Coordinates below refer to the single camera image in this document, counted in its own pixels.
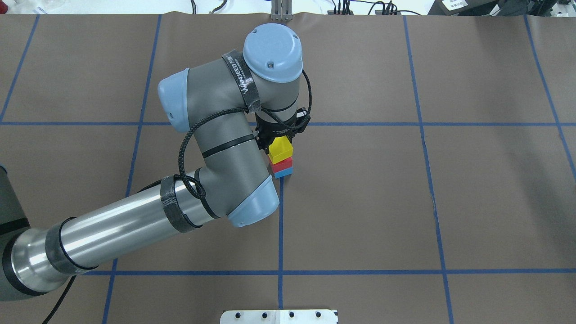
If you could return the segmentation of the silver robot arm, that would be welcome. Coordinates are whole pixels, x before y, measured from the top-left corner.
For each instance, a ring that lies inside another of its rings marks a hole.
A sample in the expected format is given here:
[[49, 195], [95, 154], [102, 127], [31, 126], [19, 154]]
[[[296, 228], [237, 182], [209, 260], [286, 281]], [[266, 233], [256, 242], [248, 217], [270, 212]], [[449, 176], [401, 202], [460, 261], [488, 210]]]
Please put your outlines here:
[[185, 133], [178, 172], [120, 201], [32, 228], [1, 168], [1, 300], [39, 297], [101, 263], [224, 217], [256, 223], [279, 207], [261, 157], [275, 138], [304, 131], [310, 108], [297, 108], [306, 77], [300, 37], [268, 23], [232, 50], [185, 68], [157, 86], [171, 125]]

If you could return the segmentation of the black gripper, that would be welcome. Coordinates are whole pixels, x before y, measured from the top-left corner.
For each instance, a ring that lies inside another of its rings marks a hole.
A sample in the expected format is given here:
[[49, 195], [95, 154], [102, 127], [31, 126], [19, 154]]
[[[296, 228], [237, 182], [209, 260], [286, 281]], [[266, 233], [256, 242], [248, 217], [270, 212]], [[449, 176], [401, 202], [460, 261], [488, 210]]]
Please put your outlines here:
[[287, 137], [289, 142], [296, 137], [297, 134], [304, 132], [310, 122], [310, 114], [308, 109], [299, 108], [294, 115], [286, 121], [273, 120], [266, 121], [259, 115], [255, 116], [256, 119], [256, 143], [260, 150], [265, 153], [270, 153], [269, 147], [272, 145], [276, 138]]

